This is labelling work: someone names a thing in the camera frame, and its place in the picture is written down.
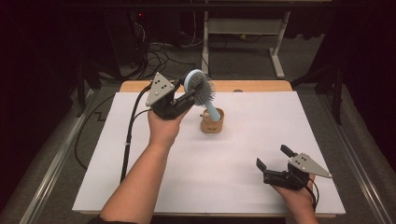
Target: brush holder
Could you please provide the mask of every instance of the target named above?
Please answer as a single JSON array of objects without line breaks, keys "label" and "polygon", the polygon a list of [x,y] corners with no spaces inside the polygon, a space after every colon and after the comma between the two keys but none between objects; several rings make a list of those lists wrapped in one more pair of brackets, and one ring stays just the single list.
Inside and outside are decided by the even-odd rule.
[{"label": "brush holder", "polygon": [[220,114],[220,119],[214,121],[210,118],[207,109],[202,113],[201,131],[203,133],[220,133],[224,121],[224,112],[220,108],[216,108]]}]

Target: hand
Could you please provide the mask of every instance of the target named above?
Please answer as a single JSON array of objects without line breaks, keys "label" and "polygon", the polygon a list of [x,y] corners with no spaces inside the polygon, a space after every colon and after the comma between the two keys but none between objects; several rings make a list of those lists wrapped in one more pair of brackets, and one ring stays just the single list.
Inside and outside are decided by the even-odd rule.
[{"label": "hand", "polygon": [[148,124],[150,128],[150,138],[148,144],[151,146],[170,148],[175,142],[181,121],[189,111],[188,109],[176,119],[171,120],[163,120],[153,111],[149,111]]},{"label": "hand", "polygon": [[[307,185],[311,190],[312,181]],[[299,190],[284,189],[278,186],[272,186],[282,197],[288,207],[292,217],[297,223],[318,223],[315,217],[314,208],[312,207],[312,196],[305,188]]]}]

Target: gray floor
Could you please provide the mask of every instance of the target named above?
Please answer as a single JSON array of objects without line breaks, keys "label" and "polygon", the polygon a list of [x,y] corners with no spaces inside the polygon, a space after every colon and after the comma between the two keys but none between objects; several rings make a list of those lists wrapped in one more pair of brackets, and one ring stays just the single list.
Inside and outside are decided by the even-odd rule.
[{"label": "gray floor", "polygon": [[[224,40],[221,37],[213,37],[210,41],[210,46],[213,48],[209,53],[212,78],[276,79],[267,51],[275,44],[275,40],[273,37],[263,37],[253,43],[229,40],[226,48],[222,49],[225,46]],[[286,80],[292,81],[306,74],[321,40],[322,37],[310,40],[301,37],[284,40],[279,58]],[[172,59],[195,63],[195,68],[201,67],[201,47],[184,49],[166,47],[166,53]],[[191,64],[168,61],[162,73],[180,77],[192,68]],[[91,103],[86,115],[88,116],[97,105],[119,88],[120,83],[104,83],[101,90],[89,96]],[[313,88],[312,84],[304,84],[295,90],[299,93],[308,121],[346,208],[345,215],[321,219],[320,223],[392,223],[392,220],[395,222],[396,216],[392,212],[396,211],[394,203],[396,175],[377,148],[373,137],[368,133],[347,88],[343,88],[341,111],[343,125],[341,126],[334,124],[329,113],[328,100],[331,96],[316,95]],[[110,106],[111,99],[99,106],[96,112],[102,112],[101,118],[105,118]],[[74,106],[37,154],[7,208],[1,214],[0,223],[20,223],[32,200],[41,204],[35,207],[32,219],[24,223],[85,223],[92,217],[71,210],[85,174],[74,155],[76,138],[71,138],[74,136],[71,133],[76,123],[81,125],[84,121],[76,118],[77,111],[78,107]],[[93,114],[87,119],[81,132],[77,145],[78,156],[85,165],[89,164],[103,125],[104,122],[99,119],[99,114]],[[49,193],[37,191],[65,143],[69,143],[71,147],[64,153],[64,162],[58,164],[61,172],[52,176],[53,185],[44,186]],[[37,193],[40,196],[44,195],[44,198],[34,198]],[[187,221],[187,219],[178,219],[173,220],[173,223],[187,223]],[[258,219],[239,219],[238,222],[261,223]]]}]

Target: hairbrush handle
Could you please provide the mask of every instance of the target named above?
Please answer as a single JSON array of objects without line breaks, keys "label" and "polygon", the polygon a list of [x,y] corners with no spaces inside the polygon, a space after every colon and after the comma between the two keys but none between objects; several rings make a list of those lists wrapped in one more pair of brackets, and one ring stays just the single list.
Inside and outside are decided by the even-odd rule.
[{"label": "hairbrush handle", "polygon": [[205,104],[205,106],[210,118],[213,121],[219,121],[221,119],[219,111],[212,105],[212,103],[208,102]]}]

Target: white tabletop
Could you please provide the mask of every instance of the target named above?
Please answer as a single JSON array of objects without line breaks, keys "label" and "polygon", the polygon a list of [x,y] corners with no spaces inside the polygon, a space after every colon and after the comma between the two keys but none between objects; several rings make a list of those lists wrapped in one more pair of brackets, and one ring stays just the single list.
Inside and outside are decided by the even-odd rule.
[{"label": "white tabletop", "polygon": [[[74,211],[100,212],[120,183],[124,142],[137,94],[116,94]],[[138,112],[147,109],[146,99],[144,95]],[[328,170],[297,93],[218,92],[213,105],[224,111],[222,132],[202,133],[199,125],[204,108],[191,109],[170,152],[155,213],[285,216],[288,212],[281,197],[262,183],[256,158],[267,169],[284,171],[288,157],[280,146],[286,145],[297,153],[308,154]],[[149,125],[144,114],[132,130],[129,168],[148,140]],[[318,176],[316,183],[320,192],[317,214],[344,214],[332,179]]]}]

